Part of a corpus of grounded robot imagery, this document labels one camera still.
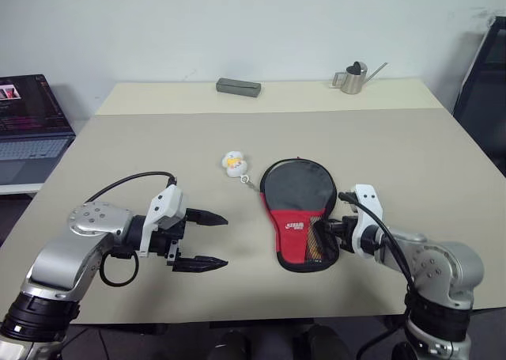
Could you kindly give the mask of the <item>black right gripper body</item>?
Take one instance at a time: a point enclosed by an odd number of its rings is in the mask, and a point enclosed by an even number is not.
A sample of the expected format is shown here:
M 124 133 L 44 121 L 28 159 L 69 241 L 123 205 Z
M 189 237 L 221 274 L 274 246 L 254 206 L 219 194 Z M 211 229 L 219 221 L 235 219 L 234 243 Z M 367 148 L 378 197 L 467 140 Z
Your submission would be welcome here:
M 344 216 L 341 221 L 330 219 L 327 222 L 327 232 L 338 239 L 339 248 L 346 252 L 354 253 L 352 238 L 357 221 L 357 217 Z

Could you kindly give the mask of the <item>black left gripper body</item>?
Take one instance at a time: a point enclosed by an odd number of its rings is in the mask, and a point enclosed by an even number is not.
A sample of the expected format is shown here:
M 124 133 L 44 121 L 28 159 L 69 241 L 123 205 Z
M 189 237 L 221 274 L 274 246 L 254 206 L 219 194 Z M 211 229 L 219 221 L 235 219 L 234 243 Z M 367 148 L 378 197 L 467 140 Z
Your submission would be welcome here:
M 149 252 L 163 256 L 167 265 L 175 265 L 181 256 L 179 247 L 185 234 L 187 216 L 171 221 L 162 218 L 157 229 L 152 232 Z

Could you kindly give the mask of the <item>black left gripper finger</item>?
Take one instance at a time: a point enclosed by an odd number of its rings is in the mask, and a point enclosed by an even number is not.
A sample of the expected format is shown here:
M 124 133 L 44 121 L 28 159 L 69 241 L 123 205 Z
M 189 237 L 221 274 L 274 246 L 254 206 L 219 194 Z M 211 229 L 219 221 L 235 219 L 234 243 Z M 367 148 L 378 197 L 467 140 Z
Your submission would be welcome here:
M 202 273 L 228 265 L 228 261 L 211 256 L 179 257 L 172 265 L 174 272 Z
M 207 210 L 197 210 L 192 208 L 187 208 L 186 220 L 188 222 L 193 222 L 197 225 L 204 225 L 204 226 L 217 226 L 228 224 L 228 221 L 219 214 L 215 214 Z

